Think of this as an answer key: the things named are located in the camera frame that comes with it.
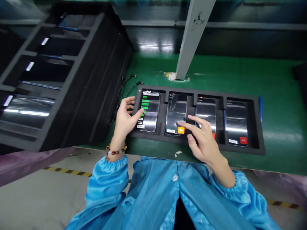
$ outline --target green table surface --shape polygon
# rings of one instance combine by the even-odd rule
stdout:
[[[142,81],[146,85],[261,96],[266,155],[222,154],[233,167],[307,175],[307,112],[291,70],[301,61],[195,55],[185,80],[170,81],[163,72],[176,71],[177,61],[178,55],[135,53],[126,77],[135,74],[137,78],[127,82],[123,95]],[[136,93],[137,87],[129,96]],[[79,147],[105,150],[113,131],[114,125],[101,143]],[[199,162],[188,145],[130,137],[126,142],[128,154]],[[182,153],[175,157],[177,151]]]

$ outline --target person's left hand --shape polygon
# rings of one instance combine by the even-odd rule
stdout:
[[[140,109],[134,116],[131,116],[133,111],[127,111],[127,109],[134,108],[134,99],[135,96],[122,99],[117,111],[114,135],[110,144],[112,151],[119,151],[124,147],[127,134],[133,130],[138,119],[144,113],[144,109]]]

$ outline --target blue jacket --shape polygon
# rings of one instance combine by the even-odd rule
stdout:
[[[221,186],[203,164],[142,157],[134,164],[128,195],[128,159],[102,158],[94,167],[86,208],[67,229],[173,229],[179,193],[196,229],[280,229],[264,197],[242,172],[236,185]]]

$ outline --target gray metal pillar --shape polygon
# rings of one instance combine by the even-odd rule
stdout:
[[[176,79],[185,78],[215,1],[191,0],[180,48]]]

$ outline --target beaded bracelet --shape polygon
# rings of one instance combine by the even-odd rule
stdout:
[[[127,149],[127,144],[125,143],[125,147],[122,150],[119,151],[112,151],[110,150],[110,144],[106,147],[106,161],[108,161],[110,158],[108,157],[109,154],[112,155],[118,155],[120,153],[125,152],[125,150]]]

